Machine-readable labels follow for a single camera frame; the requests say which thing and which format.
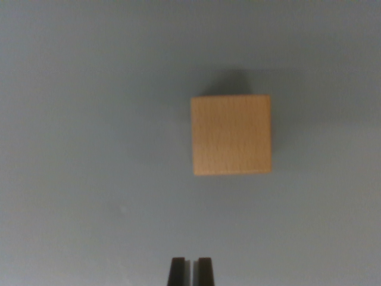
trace wooden block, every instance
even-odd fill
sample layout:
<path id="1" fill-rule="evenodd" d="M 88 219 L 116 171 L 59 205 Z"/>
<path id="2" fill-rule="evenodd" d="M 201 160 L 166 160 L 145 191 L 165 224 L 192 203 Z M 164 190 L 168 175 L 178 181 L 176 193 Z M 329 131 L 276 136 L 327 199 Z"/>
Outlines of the wooden block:
<path id="1" fill-rule="evenodd" d="M 271 172 L 269 95 L 196 97 L 191 109 L 195 175 Z"/>

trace wooden cube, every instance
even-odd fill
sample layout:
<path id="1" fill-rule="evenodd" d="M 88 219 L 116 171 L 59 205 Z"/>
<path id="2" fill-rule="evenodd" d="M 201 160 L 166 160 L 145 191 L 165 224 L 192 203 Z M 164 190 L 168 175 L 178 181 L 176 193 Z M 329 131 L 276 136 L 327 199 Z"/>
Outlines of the wooden cube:
<path id="1" fill-rule="evenodd" d="M 192 98 L 193 172 L 271 172 L 269 95 Z"/>

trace light wood block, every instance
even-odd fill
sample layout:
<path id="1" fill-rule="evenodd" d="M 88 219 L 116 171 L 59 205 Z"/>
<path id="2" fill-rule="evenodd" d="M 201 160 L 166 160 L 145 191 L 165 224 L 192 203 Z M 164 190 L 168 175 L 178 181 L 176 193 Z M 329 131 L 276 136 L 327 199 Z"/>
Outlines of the light wood block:
<path id="1" fill-rule="evenodd" d="M 193 172 L 271 172 L 269 95 L 192 98 Z"/>

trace wood grain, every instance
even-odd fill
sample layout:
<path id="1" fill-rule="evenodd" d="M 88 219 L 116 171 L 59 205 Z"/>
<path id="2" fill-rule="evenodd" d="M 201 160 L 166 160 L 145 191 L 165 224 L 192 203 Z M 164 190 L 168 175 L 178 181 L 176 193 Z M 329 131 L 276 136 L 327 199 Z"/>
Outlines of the wood grain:
<path id="1" fill-rule="evenodd" d="M 271 172 L 269 95 L 196 97 L 191 101 L 193 172 Z"/>

